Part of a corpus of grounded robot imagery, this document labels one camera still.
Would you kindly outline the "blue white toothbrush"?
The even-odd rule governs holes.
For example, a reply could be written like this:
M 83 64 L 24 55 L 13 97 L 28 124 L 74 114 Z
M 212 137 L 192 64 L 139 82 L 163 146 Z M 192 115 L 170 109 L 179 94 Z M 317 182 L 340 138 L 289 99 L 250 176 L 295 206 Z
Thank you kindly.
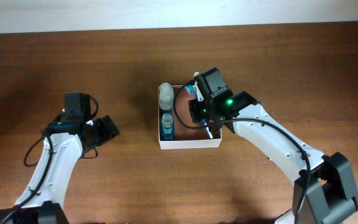
M 197 91 L 195 90 L 195 88 L 194 88 L 193 85 L 187 85 L 187 86 L 185 87 L 185 89 L 187 90 L 187 92 L 188 92 L 189 95 L 194 95 L 195 100 L 198 100 Z M 207 133 L 208 137 L 209 137 L 210 139 L 212 139 L 212 138 L 213 138 L 213 134 L 211 133 L 211 131 L 209 130 L 209 128 L 205 128 L 205 130 L 206 130 L 206 133 Z

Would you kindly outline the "clear foam soap pump bottle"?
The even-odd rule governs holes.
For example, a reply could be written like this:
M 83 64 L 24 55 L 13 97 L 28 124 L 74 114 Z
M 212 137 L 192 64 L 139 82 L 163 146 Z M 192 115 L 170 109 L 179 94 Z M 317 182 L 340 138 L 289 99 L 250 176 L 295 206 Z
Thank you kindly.
M 169 83 L 162 83 L 159 87 L 159 107 L 161 110 L 169 111 L 173 106 L 174 91 Z

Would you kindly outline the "blue mouthwash bottle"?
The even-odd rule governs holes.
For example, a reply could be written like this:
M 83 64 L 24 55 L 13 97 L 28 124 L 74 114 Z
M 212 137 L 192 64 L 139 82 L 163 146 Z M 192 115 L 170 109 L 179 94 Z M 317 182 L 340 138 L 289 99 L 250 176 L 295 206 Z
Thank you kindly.
M 171 113 L 164 113 L 160 120 L 160 135 L 164 141 L 174 140 L 174 120 Z

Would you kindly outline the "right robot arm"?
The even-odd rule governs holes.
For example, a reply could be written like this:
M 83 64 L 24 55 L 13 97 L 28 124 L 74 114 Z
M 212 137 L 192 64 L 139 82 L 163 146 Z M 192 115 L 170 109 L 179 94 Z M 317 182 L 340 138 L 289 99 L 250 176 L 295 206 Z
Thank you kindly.
M 194 123 L 227 127 L 261 150 L 293 186 L 292 206 L 275 223 L 342 223 L 358 212 L 358 189 L 346 156 L 331 156 L 308 145 L 276 122 L 250 94 L 234 94 L 219 70 L 196 72 L 189 102 Z

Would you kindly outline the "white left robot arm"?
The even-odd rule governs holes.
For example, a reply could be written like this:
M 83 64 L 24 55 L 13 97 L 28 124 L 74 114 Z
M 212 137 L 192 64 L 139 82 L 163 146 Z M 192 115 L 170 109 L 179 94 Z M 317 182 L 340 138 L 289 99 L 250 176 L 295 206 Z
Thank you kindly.
M 43 150 L 32 178 L 13 207 L 0 209 L 0 223 L 68 223 L 63 207 L 75 164 L 118 135 L 110 116 L 52 121 L 42 131 Z

